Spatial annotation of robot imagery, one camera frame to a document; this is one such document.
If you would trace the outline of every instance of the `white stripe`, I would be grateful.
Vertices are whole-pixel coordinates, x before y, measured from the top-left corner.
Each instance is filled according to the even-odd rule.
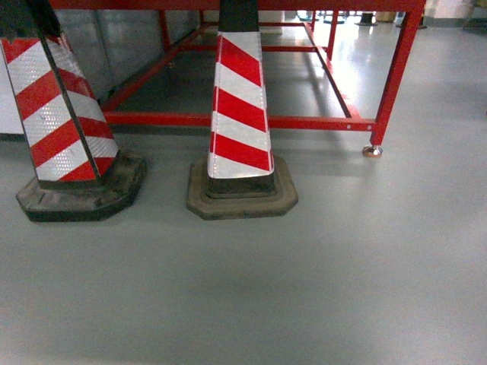
[[[257,61],[262,61],[260,32],[220,32],[220,34]]]
[[[119,151],[111,138],[86,137],[86,142],[93,157],[115,157]]]
[[[271,149],[269,133],[249,127],[217,112],[212,114],[212,132],[263,151]]]
[[[209,153],[208,175],[213,179],[239,179],[244,177],[268,176],[272,171],[257,169],[244,163],[235,162]]]
[[[81,78],[85,78],[83,71],[76,62],[75,55],[73,55],[69,49],[66,49],[64,46],[60,46],[58,43],[55,43],[52,40],[47,40],[47,45],[58,68],[71,72],[72,74],[75,74]]]
[[[58,95],[24,120],[25,133],[32,147],[61,125],[71,120],[62,95]]]
[[[219,73],[219,77],[215,78],[219,84],[215,84],[215,86],[220,87],[239,99],[247,101],[257,108],[264,109],[263,89],[260,86],[248,81],[219,62],[216,64],[215,73]]]
[[[106,122],[105,116],[95,99],[91,99],[90,97],[78,93],[73,93],[72,91],[68,91],[68,95],[76,116],[95,119],[99,122]]]
[[[43,181],[58,181],[86,161],[88,161],[88,156],[83,144],[81,141],[77,141],[37,167],[37,177]]]
[[[39,41],[10,62],[8,70],[10,71],[15,95],[18,95],[51,71],[51,66]]]

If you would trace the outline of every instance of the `red stripe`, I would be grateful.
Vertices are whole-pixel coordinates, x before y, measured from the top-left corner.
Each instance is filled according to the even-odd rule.
[[[78,130],[70,120],[30,148],[35,167],[39,167],[77,141]]]
[[[224,137],[223,135],[216,135],[214,148],[214,153],[217,156],[221,156],[235,162],[240,162],[248,166],[256,167],[261,170],[271,170],[269,154],[267,151],[248,146],[233,139]]]
[[[216,110],[216,104],[218,103],[218,87],[213,87],[213,110]]]
[[[215,152],[215,139],[216,133],[212,132],[212,136],[210,137],[210,152]]]
[[[220,63],[248,81],[262,87],[260,62],[226,38],[221,40]]]
[[[78,117],[78,120],[81,123],[81,129],[83,129],[84,135],[88,137],[113,139],[112,130],[105,122],[84,117]]]
[[[91,91],[91,87],[86,81],[86,79],[81,78],[69,71],[58,68],[59,74],[61,75],[62,82],[64,83],[66,90],[72,91],[73,93],[78,93],[85,95],[94,99],[94,94]]]
[[[48,72],[17,95],[22,118],[27,119],[60,94],[61,90],[54,73]]]
[[[216,111],[249,127],[267,132],[265,111],[229,94],[225,90],[218,89]]]
[[[40,42],[37,38],[16,39],[10,43],[6,39],[2,39],[3,49],[5,51],[5,58],[7,63],[14,61],[22,53],[26,52],[30,47]]]
[[[95,157],[94,162],[98,167],[98,172],[101,176],[105,174],[105,172],[112,166],[114,157]]]
[[[96,176],[91,168],[90,161],[86,161],[80,167],[64,175],[59,181],[86,181],[94,179],[96,179]]]

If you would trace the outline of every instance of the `reflective stripe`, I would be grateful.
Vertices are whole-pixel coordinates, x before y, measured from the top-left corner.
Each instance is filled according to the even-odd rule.
[[[263,89],[243,78],[221,63],[216,64],[216,73],[220,75],[219,87],[229,94],[242,99],[260,109],[264,109]]]
[[[24,120],[29,144],[36,144],[69,120],[68,107],[59,95]]]
[[[213,112],[213,119],[215,123],[212,126],[212,132],[217,132],[219,135],[248,144],[251,147],[259,148],[260,150],[270,150],[271,142],[268,133],[261,132],[258,129],[244,125],[237,120],[228,118],[217,112]]]
[[[84,78],[83,71],[80,69],[79,64],[76,62],[75,55],[71,50],[66,49],[64,46],[60,46],[58,43],[54,43],[52,40],[47,40],[47,46],[53,55],[54,62],[58,68],[71,72]]]
[[[111,138],[86,137],[86,142],[93,157],[115,157],[119,151]]]
[[[239,179],[270,174],[269,171],[238,163],[211,152],[208,157],[208,166],[212,166],[212,169],[208,170],[208,175],[213,179]]]
[[[8,64],[15,95],[51,71],[40,41]]]
[[[77,141],[64,151],[36,168],[37,176],[44,181],[58,181],[74,169],[88,161],[81,141]]]

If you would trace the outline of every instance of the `cone base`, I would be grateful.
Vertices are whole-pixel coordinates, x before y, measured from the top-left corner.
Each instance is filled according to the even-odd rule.
[[[144,175],[144,160],[120,151],[99,188],[46,190],[34,178],[17,200],[33,222],[102,221],[134,202]]]
[[[359,25],[360,27],[376,27],[377,23],[355,23],[355,25]]]
[[[286,214],[298,203],[298,194],[286,162],[274,156],[275,192],[257,198],[210,198],[207,158],[197,160],[189,173],[186,207],[207,221],[277,217]]]

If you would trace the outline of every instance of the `metal leg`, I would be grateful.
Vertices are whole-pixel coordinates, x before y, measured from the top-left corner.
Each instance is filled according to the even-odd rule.
[[[382,155],[382,150],[379,147],[382,145],[384,135],[386,133],[387,125],[389,123],[390,114],[392,113],[394,101],[396,100],[401,78],[403,77],[406,63],[408,61],[409,52],[411,51],[412,42],[414,41],[416,31],[418,30],[419,22],[421,21],[422,9],[417,9],[406,13],[403,21],[401,34],[397,41],[396,51],[394,53],[393,61],[390,65],[389,74],[387,76],[386,86],[382,99],[380,101],[379,110],[377,111],[376,125],[371,136],[371,146],[364,149],[364,156],[379,157]]]
[[[169,32],[167,30],[166,11],[164,10],[159,11],[159,24],[161,25],[162,31],[162,46],[164,49],[164,53],[167,53],[170,49],[170,39]]]

